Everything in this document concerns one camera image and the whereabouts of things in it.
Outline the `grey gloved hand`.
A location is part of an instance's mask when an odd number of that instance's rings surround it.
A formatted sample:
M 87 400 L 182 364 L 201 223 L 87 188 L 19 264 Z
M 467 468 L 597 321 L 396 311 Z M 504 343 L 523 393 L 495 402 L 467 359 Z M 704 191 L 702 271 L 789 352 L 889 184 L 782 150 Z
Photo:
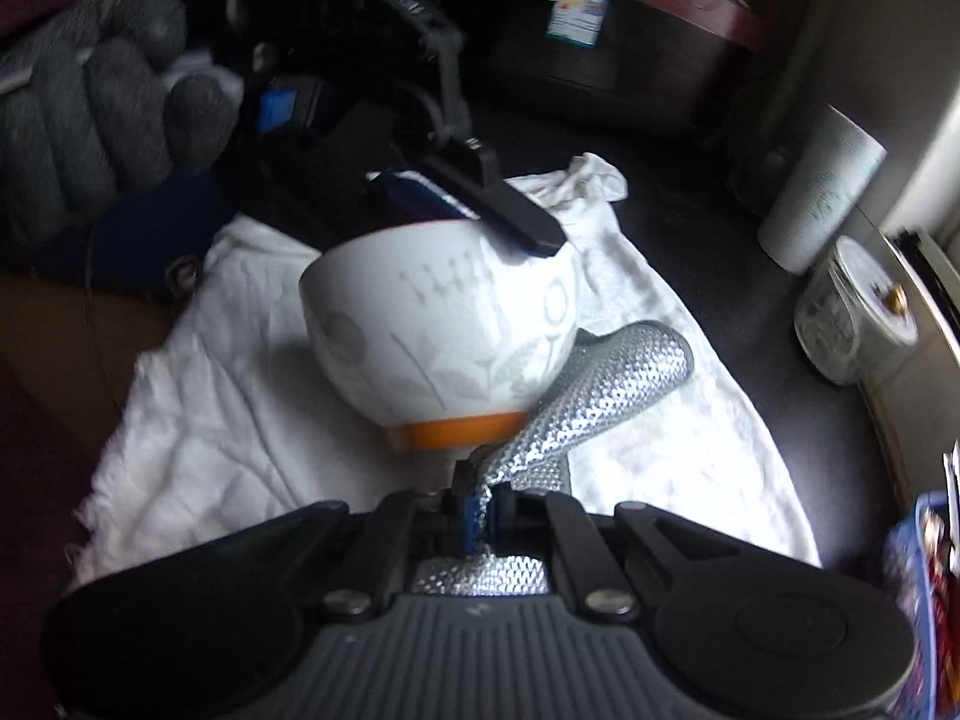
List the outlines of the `grey gloved hand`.
M 29 245 L 223 153 L 242 83 L 190 59 L 181 0 L 93 0 L 2 57 L 2 226 Z

